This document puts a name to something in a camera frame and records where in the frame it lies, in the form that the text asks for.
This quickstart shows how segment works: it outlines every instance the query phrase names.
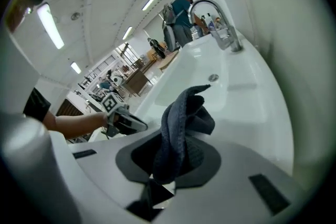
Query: dark blue towel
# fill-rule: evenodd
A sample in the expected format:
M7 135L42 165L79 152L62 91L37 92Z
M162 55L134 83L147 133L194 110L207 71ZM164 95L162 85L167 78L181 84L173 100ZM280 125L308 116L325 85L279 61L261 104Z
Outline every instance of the dark blue towel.
M215 121L203 107L204 98L197 93L210 85L194 86L183 91L164 111L161 119L161 147L156 153L153 177L159 184L168 184L179 175L186 156L185 131L211 134Z

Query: faucet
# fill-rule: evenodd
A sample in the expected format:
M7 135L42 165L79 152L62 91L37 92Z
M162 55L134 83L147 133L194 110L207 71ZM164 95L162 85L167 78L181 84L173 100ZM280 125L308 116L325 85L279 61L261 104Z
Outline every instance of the faucet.
M193 13L193 10L195 9L195 7L199 4L199 3L209 3L210 5L212 5L216 11L219 13L219 15L221 16L221 18L223 19L224 23L225 23L225 30L227 31L227 36L222 39L219 35L219 33L217 32L215 26L213 25L208 25L207 27L210 30L211 35L216 39L218 46L220 47L220 49L225 50L227 47L231 47L232 51L240 51L241 50L241 45L239 44L239 40L237 37L237 33L236 33L236 29L229 24L228 19L226 18L224 12L222 11L221 7L213 0L196 0L193 4L193 6L191 7L190 10L190 14ZM191 16L191 20L193 23L195 23L195 18L194 16Z

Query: ceiling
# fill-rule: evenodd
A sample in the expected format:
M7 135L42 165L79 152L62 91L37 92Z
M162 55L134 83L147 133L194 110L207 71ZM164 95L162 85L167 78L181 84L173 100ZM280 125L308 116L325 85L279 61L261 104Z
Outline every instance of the ceiling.
M26 17L14 36L34 67L55 86L70 87L101 58L148 23L165 1L156 0L146 10L148 0L45 0L50 5L57 29L65 43L58 50L45 32L36 11ZM71 15L80 13L77 20ZM70 67L75 61L83 71L77 75Z

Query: white sink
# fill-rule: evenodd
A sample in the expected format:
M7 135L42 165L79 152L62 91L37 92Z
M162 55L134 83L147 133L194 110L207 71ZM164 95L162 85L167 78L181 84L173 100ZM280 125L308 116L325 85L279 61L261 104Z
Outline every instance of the white sink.
M136 115L160 127L166 107L186 88L211 84L201 95L216 122L207 139L234 142L292 174L293 138L285 100L259 52L238 33L241 52L221 50L207 35L188 43L149 92ZM208 78L217 74L215 82Z

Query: floor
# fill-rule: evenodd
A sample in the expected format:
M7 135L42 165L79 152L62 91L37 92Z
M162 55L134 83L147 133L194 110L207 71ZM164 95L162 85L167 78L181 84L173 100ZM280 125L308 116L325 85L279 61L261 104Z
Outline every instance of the floor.
M147 70L145 76L149 79L150 82L147 82L146 85L140 92L140 96L132 96L130 99L126 100L127 104L130 106L130 112L134 113L142 101L145 99L147 94L151 91L152 87L159 81L160 76L163 74L158 68L160 61L157 61L153 64L150 69Z

